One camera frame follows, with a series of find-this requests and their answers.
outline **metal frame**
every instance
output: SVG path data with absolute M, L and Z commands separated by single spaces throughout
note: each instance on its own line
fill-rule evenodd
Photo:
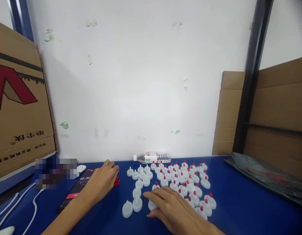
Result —
M 14 30 L 34 42 L 26 0 L 7 0 L 7 2 Z
M 243 85 L 237 127 L 234 139 L 233 152 L 243 153 L 248 132 L 253 98 L 258 80 L 258 71 L 261 63 L 262 51 L 269 17 L 274 0 L 257 0 L 253 24 L 251 29 L 249 49 L 246 61 L 246 76 Z

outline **phone screen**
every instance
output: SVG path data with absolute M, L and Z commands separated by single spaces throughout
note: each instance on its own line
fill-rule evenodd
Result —
M 81 190 L 84 188 L 84 186 L 90 179 L 94 170 L 95 169 L 86 169 L 84 171 L 83 175 L 79 178 L 77 183 L 74 185 L 74 187 L 68 193 L 66 198 L 63 200 L 63 202 L 57 208 L 58 212 L 61 212 L 69 204 L 69 202 L 81 192 Z

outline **charging cable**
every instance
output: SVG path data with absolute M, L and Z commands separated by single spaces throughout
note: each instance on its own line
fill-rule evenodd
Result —
M 6 208 L 4 208 L 3 211 L 0 212 L 0 215 L 2 215 L 2 214 L 10 207 L 10 205 L 11 205 L 11 204 L 14 202 L 14 200 L 17 198 L 18 194 L 19 194 L 19 193 L 16 193 L 16 194 L 15 194 L 13 200 L 7 205 Z
M 29 229 L 29 227 L 31 226 L 31 223 L 34 221 L 34 218 L 35 218 L 35 216 L 36 216 L 36 213 L 37 213 L 37 209 L 38 209 L 38 207 L 37 207 L 37 204 L 36 204 L 36 198 L 38 197 L 38 195 L 43 191 L 44 189 L 41 189 L 40 191 L 39 191 L 39 193 L 34 197 L 34 199 L 33 199 L 33 204 L 34 204 L 34 207 L 35 207 L 35 212 L 34 212 L 34 215 L 33 215 L 33 217 L 31 218 L 31 221 L 30 221 L 30 223 L 29 223 L 29 225 L 27 226 L 27 228 L 26 228 L 26 230 L 24 231 L 24 233 L 23 233 L 23 235 L 27 232 L 27 230 Z
M 3 219 L 0 222 L 0 226 L 4 223 L 5 219 L 8 217 L 8 215 L 12 212 L 12 210 L 17 206 L 17 204 L 21 201 L 21 199 L 25 196 L 25 194 L 31 189 L 32 186 L 34 186 L 36 183 L 33 183 L 29 188 L 21 195 L 21 197 L 17 200 L 17 202 L 13 205 L 13 207 L 8 211 L 8 213 L 3 217 Z

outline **white plastic cap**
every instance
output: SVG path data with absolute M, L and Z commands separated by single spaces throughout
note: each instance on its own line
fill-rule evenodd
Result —
M 139 178 L 139 173 L 135 170 L 131 175 L 133 180 L 137 180 Z
M 145 173 L 142 171 L 139 173 L 139 179 L 143 180 L 145 178 Z
M 150 179 L 148 177 L 144 177 L 142 183 L 143 186 L 148 187 L 150 185 Z
M 133 172 L 134 172 L 134 170 L 131 167 L 129 167 L 129 169 L 127 170 L 127 176 L 131 177 Z
M 137 197 L 141 197 L 141 189 L 140 188 L 135 188 L 132 191 L 132 197 L 135 199 Z
M 148 207 L 149 207 L 149 210 L 150 211 L 153 211 L 155 209 L 158 208 L 158 206 L 156 204 L 154 204 L 152 201 L 149 200 L 149 203 L 148 203 Z
M 123 205 L 123 209 L 122 209 L 124 218 L 126 219 L 129 218 L 132 214 L 132 210 L 133 210 L 132 203 L 127 200 L 127 202 Z
M 147 172 L 147 173 L 145 174 L 145 176 L 148 177 L 150 180 L 153 179 L 153 173 L 152 173 L 151 171 Z
M 139 212 L 142 209 L 142 200 L 140 197 L 137 197 L 132 202 L 132 207 L 134 209 L 134 212 Z
M 142 189 L 143 188 L 143 182 L 142 182 L 142 180 L 138 179 L 136 181 L 136 183 L 135 183 L 135 186 L 136 186 L 136 188 Z

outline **black metal post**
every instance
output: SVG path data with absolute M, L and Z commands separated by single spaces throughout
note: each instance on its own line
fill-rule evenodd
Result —
M 253 98 L 258 79 L 258 70 L 261 63 L 266 30 L 272 6 L 273 0 L 257 0 L 256 3 L 233 152 L 243 153 L 245 147 L 248 126 L 244 125 L 244 123 L 249 123 L 250 121 Z

